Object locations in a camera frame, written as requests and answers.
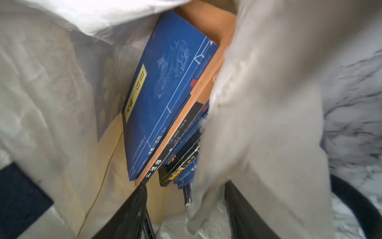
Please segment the book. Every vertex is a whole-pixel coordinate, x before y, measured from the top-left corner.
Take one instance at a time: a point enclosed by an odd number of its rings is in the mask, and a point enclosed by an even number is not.
[[[170,155],[176,139],[183,135],[189,123],[208,101],[235,32],[236,16],[210,4],[194,0],[175,11],[219,45],[218,50],[190,93],[190,98],[157,146],[154,154],[135,181],[147,183],[162,162]]]
[[[173,182],[174,182],[175,184],[178,184],[179,181],[182,181],[185,177],[187,177],[190,173],[192,173],[192,172],[196,169],[198,158],[199,158],[199,157],[196,157],[196,158],[194,159],[194,161],[192,161],[192,162],[190,163],[190,165],[188,165],[188,166],[186,167],[186,169],[183,170],[183,171],[182,171],[182,172],[181,172],[181,173],[180,173],[180,174],[173,180]]]
[[[198,156],[200,136],[200,131],[197,131],[166,167],[158,169],[161,187],[167,187]]]
[[[142,172],[217,49],[174,11],[159,17],[122,111],[130,180]]]
[[[202,121],[202,119],[204,119],[207,116],[207,110],[208,110],[208,102],[202,108],[200,113],[191,123],[190,127],[186,130],[183,136],[180,137],[175,147],[170,152],[170,155],[166,158],[165,161],[163,161],[161,167],[166,167],[166,165],[170,162],[170,160],[183,148],[183,146],[191,139],[191,137],[200,129],[199,123],[200,121]]]
[[[194,177],[195,177],[195,171],[192,171],[192,173],[190,173],[189,175],[187,175],[187,177],[183,178],[177,183],[178,189],[183,189],[184,187],[186,187],[186,185],[192,183],[194,180]]]

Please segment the white line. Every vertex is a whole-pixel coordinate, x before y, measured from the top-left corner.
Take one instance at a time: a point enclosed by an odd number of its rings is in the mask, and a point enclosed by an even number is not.
[[[204,58],[204,56],[203,56],[202,54],[200,54],[199,56],[196,56],[194,60],[196,60],[198,57],[202,57],[202,58]]]
[[[207,42],[207,45],[204,47],[204,49],[203,49],[203,51],[202,51],[202,55],[203,55],[203,57],[204,57],[204,51],[206,50],[207,46],[209,46],[209,45],[210,45],[209,42]]]
[[[190,67],[191,67],[192,63],[193,63],[193,62],[194,62],[194,60],[195,60],[195,56],[196,56],[196,54],[198,54],[198,52],[199,52],[199,51],[200,51],[200,49],[202,48],[202,46],[203,46],[203,44],[204,44],[204,42],[205,42],[206,38],[207,38],[207,36],[204,36],[204,39],[203,39],[203,42],[202,42],[202,44],[200,44],[200,46],[199,46],[199,49],[198,49],[198,50],[197,50],[197,52],[195,53],[193,60],[191,61],[190,65],[188,66],[188,68],[187,68],[186,72],[184,73],[184,75],[183,75],[182,79],[180,80],[180,82],[179,82],[178,86],[176,87],[176,89],[175,89],[174,93],[172,94],[172,96],[171,96],[171,99],[169,100],[169,102],[168,102],[168,104],[167,104],[166,108],[168,108],[168,105],[171,103],[171,100],[172,100],[172,98],[173,98],[173,97],[174,97],[174,95],[176,94],[176,92],[177,92],[177,90],[178,90],[179,86],[181,85],[181,83],[182,83],[183,79],[185,78],[186,74],[188,73],[188,70],[190,69]],[[150,134],[150,136],[149,136],[149,138],[148,138],[148,140],[150,139],[150,137],[151,137],[152,133],[155,131],[155,128],[157,127],[157,125],[158,125],[158,123],[155,125],[155,127],[154,127],[153,131],[151,132],[151,134]]]
[[[168,114],[167,115],[167,117],[166,117],[166,119],[165,120],[163,120],[163,124],[162,124],[162,126],[160,127],[160,128],[162,128],[163,127],[163,125],[165,124],[165,122],[166,122],[166,120],[167,120],[167,118],[168,118],[168,116],[169,116],[170,114]]]
[[[151,147],[150,146],[150,144],[149,144],[149,142],[148,142],[148,140],[146,141],[146,143],[143,145],[143,147],[142,147],[142,149],[141,149],[141,152],[139,153],[139,155],[138,155],[138,157],[137,158],[139,158],[139,156],[141,155],[141,153],[142,153],[142,151],[143,151],[143,149],[144,149],[144,147],[146,146],[146,144],[148,144],[149,145],[149,147]]]
[[[152,130],[152,132],[151,132],[150,136],[147,138],[147,141],[149,141],[149,139],[150,139],[150,137],[151,137],[152,133],[154,133],[154,131],[155,131],[155,129],[157,128],[157,125],[158,125],[159,121],[162,119],[162,117],[163,117],[163,114],[165,113],[165,111],[166,111],[166,109],[163,111],[162,115],[160,116],[160,118],[159,118],[159,120],[158,120],[157,124],[155,125],[154,129]]]
[[[134,170],[134,166],[130,169],[130,172],[131,172],[131,171],[133,171],[133,173],[134,173],[134,171],[135,171],[135,170]]]
[[[183,93],[183,91],[185,90],[185,88],[186,88],[186,87],[187,87],[187,85],[186,85],[186,86],[184,86],[184,88],[183,88],[182,92],[179,94],[178,98],[176,99],[177,101],[179,100],[179,97],[182,95],[182,93]]]
[[[160,117],[160,119],[158,120],[158,122],[157,122],[157,124],[155,125],[155,127],[157,127],[157,125],[158,125],[158,123],[159,123],[159,121],[162,119],[162,117],[163,117],[163,114],[166,112],[166,110],[165,111],[163,111],[163,113],[162,113],[162,116]],[[162,124],[162,126],[161,127],[163,127],[163,125],[164,125],[164,123],[166,122],[166,120],[167,120],[167,118],[168,118],[168,116],[169,116],[170,114],[168,114],[167,115],[167,117],[166,117],[166,119],[163,121],[163,124]],[[149,147],[151,148],[151,145],[150,145],[150,143],[149,143],[149,139],[150,139],[150,137],[147,139],[147,141],[146,141],[146,144],[148,144],[149,145]],[[143,151],[143,149],[144,149],[144,147],[142,148],[142,150],[141,150],[141,152],[139,153],[139,155],[138,155],[138,157],[137,157],[137,159],[139,158],[139,156],[141,155],[141,153],[142,153],[142,151]]]

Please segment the book spine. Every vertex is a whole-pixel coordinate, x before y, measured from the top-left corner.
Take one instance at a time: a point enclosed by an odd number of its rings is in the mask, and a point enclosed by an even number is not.
[[[184,133],[180,140],[178,140],[174,149],[171,151],[171,155],[167,157],[167,159],[163,162],[162,167],[166,167],[166,165],[171,161],[171,159],[176,155],[185,143],[199,130],[198,125],[191,125],[189,129]]]
[[[200,112],[202,108],[203,108],[203,104],[199,102],[195,102],[191,110],[187,113],[182,124],[176,130],[177,133],[172,136],[170,142],[165,146],[164,150],[160,153],[158,159],[155,161],[155,163],[152,166],[150,166],[150,170],[146,173],[141,183],[147,183],[149,179],[151,178],[151,176],[155,173],[155,171],[158,170],[159,166],[170,154],[172,148],[176,145],[180,137],[184,134],[186,129],[190,126],[191,122],[198,115],[198,113]]]
[[[198,131],[165,168],[159,169],[160,186],[166,187],[170,184],[198,156],[200,136]]]
[[[192,182],[195,177],[195,172],[192,172],[189,176],[185,177],[182,181],[178,182],[178,189],[183,189],[187,184]]]

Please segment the beige fabric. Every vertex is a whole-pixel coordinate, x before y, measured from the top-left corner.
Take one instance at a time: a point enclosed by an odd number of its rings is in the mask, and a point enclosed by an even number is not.
[[[190,232],[218,201],[221,185],[233,179],[280,238],[334,237],[329,169],[319,147],[321,99],[313,79],[376,3],[240,2],[204,123]]]
[[[92,89],[69,32],[38,16],[0,18],[1,144],[77,234],[113,151],[97,147]]]

